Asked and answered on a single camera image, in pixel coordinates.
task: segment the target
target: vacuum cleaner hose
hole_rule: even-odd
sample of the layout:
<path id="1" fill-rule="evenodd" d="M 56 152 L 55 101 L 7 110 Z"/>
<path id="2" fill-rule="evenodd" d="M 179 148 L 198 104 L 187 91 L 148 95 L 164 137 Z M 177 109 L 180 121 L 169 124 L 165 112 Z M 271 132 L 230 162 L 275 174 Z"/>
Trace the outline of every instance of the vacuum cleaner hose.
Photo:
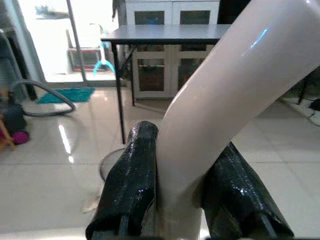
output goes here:
<path id="1" fill-rule="evenodd" d="M 49 88 L 46 85 L 44 85 L 40 82 L 37 82 L 37 81 L 33 81 L 33 80 L 22 79 L 22 80 L 14 82 L 11 85 L 9 94 L 12 95 L 13 92 L 15 91 L 16 87 L 18 87 L 19 85 L 25 85 L 25 84 L 39 87 L 39 88 L 47 91 L 48 93 L 51 93 L 52 95 L 56 96 L 58 99 L 61 99 L 64 103 L 69 105 L 70 109 L 61 110 L 61 111 L 53 111 L 53 112 L 28 112 L 28 111 L 23 110 L 24 115 L 29 116 L 29 117 L 53 117 L 53 116 L 58 116 L 58 115 L 69 114 L 69 113 L 72 113 L 74 110 L 76 110 L 76 106 L 68 98 L 66 98 L 65 96 L 63 96 L 59 92 L 53 90 L 52 88 Z"/>

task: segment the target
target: white cabinet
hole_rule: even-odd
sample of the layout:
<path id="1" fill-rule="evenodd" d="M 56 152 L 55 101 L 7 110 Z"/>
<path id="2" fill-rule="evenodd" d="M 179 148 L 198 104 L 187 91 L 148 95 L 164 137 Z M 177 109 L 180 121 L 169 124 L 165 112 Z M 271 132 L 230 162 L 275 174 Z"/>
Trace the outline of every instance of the white cabinet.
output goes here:
<path id="1" fill-rule="evenodd" d="M 219 1 L 127 0 L 128 25 L 216 24 Z M 172 98 L 213 45 L 139 45 L 133 54 L 135 96 Z"/>

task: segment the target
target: gray tabletop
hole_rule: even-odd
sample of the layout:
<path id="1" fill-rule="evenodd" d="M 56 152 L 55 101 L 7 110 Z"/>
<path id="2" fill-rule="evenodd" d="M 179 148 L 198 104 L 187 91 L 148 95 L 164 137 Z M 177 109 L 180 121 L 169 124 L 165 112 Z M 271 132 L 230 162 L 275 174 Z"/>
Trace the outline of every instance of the gray tabletop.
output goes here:
<path id="1" fill-rule="evenodd" d="M 115 44 L 215 44 L 230 24 L 122 25 L 101 41 Z"/>

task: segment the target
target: white curved pipe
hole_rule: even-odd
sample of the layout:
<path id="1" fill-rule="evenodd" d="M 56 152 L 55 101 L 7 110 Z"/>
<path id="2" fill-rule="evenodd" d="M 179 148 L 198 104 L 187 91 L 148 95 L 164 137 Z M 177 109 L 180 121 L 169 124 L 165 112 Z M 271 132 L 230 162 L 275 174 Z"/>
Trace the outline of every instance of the white curved pipe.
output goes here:
<path id="1" fill-rule="evenodd" d="M 197 188 L 232 137 L 320 65 L 320 0 L 252 0 L 172 101 L 157 139 L 159 227 L 197 238 Z"/>

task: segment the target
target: doorway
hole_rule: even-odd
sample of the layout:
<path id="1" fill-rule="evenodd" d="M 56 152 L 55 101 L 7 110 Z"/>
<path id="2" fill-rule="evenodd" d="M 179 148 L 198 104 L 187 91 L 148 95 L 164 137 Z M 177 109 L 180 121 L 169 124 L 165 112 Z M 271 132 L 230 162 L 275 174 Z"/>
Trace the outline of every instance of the doorway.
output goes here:
<path id="1" fill-rule="evenodd" d="M 49 85 L 115 81 L 111 46 L 101 34 L 118 26 L 112 0 L 18 0 Z"/>

